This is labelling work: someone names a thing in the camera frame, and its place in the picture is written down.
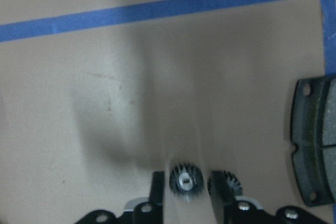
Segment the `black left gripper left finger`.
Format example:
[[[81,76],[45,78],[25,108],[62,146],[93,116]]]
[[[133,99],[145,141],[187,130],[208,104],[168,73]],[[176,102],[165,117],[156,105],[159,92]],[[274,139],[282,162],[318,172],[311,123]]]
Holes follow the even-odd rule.
[[[162,224],[165,174],[163,171],[153,172],[149,197],[139,203],[133,210],[132,223]]]

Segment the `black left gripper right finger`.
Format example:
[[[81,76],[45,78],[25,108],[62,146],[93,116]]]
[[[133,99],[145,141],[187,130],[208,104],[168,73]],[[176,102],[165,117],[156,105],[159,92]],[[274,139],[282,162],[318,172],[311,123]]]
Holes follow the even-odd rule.
[[[263,211],[261,204],[243,195],[243,187],[239,179],[231,172],[213,170],[209,177],[209,196],[218,223],[236,223],[234,214],[255,215]]]

